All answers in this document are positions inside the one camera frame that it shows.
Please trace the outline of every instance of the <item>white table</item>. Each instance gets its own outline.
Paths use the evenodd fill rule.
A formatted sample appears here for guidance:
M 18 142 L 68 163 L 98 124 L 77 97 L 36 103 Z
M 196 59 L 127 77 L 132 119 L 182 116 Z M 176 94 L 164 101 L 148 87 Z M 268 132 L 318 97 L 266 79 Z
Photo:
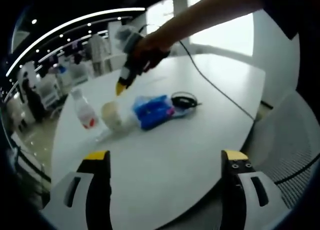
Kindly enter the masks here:
M 247 64 L 216 56 L 194 57 L 200 70 L 222 91 L 255 116 L 262 97 L 265 73 Z M 115 97 L 119 71 L 79 86 L 97 113 L 115 100 L 126 128 L 99 144 L 101 123 L 87 131 L 78 121 L 68 97 L 55 133 L 52 183 L 75 171 L 90 152 L 111 152 L 110 215 L 114 230 L 158 228 L 197 203 L 220 179 L 221 150 L 240 150 L 253 125 L 237 106 L 206 82 L 188 56 L 163 60 Z M 185 119 L 142 131 L 132 120 L 136 96 L 170 95 L 188 91 L 203 103 Z

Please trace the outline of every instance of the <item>hand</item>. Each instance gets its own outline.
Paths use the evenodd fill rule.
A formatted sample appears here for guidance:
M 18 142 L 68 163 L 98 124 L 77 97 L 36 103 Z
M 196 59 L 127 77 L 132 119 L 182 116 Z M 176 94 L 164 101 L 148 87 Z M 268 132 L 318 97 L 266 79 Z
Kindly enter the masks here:
M 170 51 L 172 45 L 173 44 L 163 39 L 163 37 L 161 37 L 158 32 L 153 32 L 143 38 L 140 42 L 138 42 L 135 50 L 133 51 L 133 57 L 141 58 L 143 56 L 149 55 L 148 53 L 151 51 L 161 51 L 163 53 L 167 53 Z M 162 59 L 162 56 L 151 58 L 150 64 L 144 70 L 144 72 L 147 72 L 148 70 L 156 67 Z

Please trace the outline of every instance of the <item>window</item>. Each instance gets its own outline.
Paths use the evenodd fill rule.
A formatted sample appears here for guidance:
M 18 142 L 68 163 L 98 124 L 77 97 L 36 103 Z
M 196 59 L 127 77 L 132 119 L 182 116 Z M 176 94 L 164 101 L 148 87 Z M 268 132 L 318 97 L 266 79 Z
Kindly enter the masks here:
M 188 4 L 191 6 L 199 1 L 200 0 L 188 0 Z M 196 33 L 190 37 L 190 43 L 210 45 L 252 56 L 254 48 L 253 15 L 242 16 Z
M 159 26 L 174 16 L 174 1 L 164 0 L 148 8 L 146 12 L 147 34 L 156 31 Z

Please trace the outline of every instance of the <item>plastic bottle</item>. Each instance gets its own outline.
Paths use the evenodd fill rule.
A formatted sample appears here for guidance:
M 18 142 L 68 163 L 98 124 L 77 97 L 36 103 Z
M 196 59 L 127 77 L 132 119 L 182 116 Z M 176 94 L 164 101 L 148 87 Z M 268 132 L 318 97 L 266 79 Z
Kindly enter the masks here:
M 85 129 L 95 127 L 98 124 L 99 118 L 87 99 L 83 96 L 82 91 L 80 89 L 72 90 L 71 95 L 74 99 L 76 115 L 82 126 Z

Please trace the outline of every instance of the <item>person's arm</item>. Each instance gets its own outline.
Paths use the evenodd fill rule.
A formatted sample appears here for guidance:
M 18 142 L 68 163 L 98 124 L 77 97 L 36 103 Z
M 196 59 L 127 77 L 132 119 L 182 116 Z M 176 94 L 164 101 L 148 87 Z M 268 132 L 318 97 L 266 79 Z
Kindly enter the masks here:
M 262 8 L 260 0 L 201 0 L 148 35 L 137 50 L 159 48 L 167 51 L 175 42 L 194 33 Z

